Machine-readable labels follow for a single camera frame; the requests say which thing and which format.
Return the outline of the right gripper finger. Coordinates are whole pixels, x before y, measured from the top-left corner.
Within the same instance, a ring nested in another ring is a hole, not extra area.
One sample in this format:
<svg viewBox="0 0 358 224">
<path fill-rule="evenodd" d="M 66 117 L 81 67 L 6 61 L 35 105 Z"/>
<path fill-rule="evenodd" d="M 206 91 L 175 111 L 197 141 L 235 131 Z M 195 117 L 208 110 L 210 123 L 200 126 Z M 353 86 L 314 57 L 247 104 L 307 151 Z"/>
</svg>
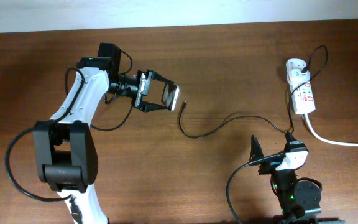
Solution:
<svg viewBox="0 0 358 224">
<path fill-rule="evenodd" d="M 262 148 L 258 142 L 258 139 L 255 135 L 252 135 L 249 162 L 252 162 L 253 166 L 258 166 L 261 165 L 261 159 L 263 158 L 264 154 L 262 152 Z"/>
<path fill-rule="evenodd" d="M 287 131 L 287 132 L 285 133 L 285 138 L 286 138 L 286 141 L 287 141 L 287 142 L 296 142 L 295 137 L 294 137 L 294 136 L 292 135 L 292 133 L 289 132 L 289 131 Z"/>
</svg>

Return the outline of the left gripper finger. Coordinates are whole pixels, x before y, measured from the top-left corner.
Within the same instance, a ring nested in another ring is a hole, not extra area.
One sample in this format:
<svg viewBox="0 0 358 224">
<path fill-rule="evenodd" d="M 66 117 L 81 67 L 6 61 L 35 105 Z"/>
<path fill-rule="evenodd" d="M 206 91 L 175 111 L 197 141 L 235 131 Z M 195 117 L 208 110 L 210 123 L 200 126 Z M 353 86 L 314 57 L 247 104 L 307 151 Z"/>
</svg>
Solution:
<svg viewBox="0 0 358 224">
<path fill-rule="evenodd" d="M 164 83 L 168 83 L 169 85 L 173 85 L 175 82 L 169 79 L 164 78 L 163 76 L 161 76 L 159 73 L 157 73 L 156 71 L 151 70 L 151 79 L 152 80 L 156 80 L 156 81 L 160 81 L 160 82 L 164 82 Z"/>
<path fill-rule="evenodd" d="M 156 111 L 156 110 L 168 110 L 168 107 L 165 105 L 161 105 L 161 104 L 143 101 L 140 104 L 140 110 L 144 113 L 148 113 L 148 112 Z"/>
</svg>

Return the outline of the black smartphone white circles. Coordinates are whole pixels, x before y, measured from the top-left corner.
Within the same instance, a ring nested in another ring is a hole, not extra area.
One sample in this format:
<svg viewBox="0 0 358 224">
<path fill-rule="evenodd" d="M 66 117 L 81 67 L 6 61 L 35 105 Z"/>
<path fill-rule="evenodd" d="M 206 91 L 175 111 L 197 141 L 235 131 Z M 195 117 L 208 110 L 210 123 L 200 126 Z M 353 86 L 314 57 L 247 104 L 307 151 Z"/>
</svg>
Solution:
<svg viewBox="0 0 358 224">
<path fill-rule="evenodd" d="M 174 111 L 177 99 L 180 93 L 180 87 L 172 83 L 166 83 L 162 95 L 163 105 L 170 111 Z"/>
</svg>

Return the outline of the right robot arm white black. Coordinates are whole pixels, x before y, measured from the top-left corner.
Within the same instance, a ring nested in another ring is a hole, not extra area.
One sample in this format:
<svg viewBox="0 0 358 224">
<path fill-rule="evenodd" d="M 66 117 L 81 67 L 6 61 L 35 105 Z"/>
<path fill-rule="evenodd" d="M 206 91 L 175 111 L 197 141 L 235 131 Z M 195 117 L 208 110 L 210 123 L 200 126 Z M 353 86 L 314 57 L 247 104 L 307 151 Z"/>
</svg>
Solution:
<svg viewBox="0 0 358 224">
<path fill-rule="evenodd" d="M 273 217 L 274 223 L 318 223 L 321 213 L 322 184 L 308 177 L 297 177 L 296 171 L 306 164 L 309 150 L 303 141 L 285 133 L 283 151 L 264 156 L 255 136 L 251 137 L 249 161 L 259 166 L 259 175 L 269 175 L 270 185 L 278 198 L 282 213 Z"/>
</svg>

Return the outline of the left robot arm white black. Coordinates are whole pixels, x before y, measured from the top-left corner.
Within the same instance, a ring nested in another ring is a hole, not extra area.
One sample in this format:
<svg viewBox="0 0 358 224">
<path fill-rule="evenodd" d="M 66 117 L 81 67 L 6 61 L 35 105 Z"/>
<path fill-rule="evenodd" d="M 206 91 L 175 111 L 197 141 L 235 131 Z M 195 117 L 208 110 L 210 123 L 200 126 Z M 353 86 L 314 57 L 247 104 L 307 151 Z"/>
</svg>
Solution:
<svg viewBox="0 0 358 224">
<path fill-rule="evenodd" d="M 66 203 L 75 223 L 109 223 L 94 186 L 98 155 L 90 131 L 103 95 L 129 97 L 132 108 L 144 113 L 173 111 L 177 104 L 179 86 L 157 72 L 139 70 L 133 77 L 120 73 L 121 54 L 114 43 L 101 43 L 97 56 L 81 58 L 60 109 L 34 127 L 39 179 Z"/>
</svg>

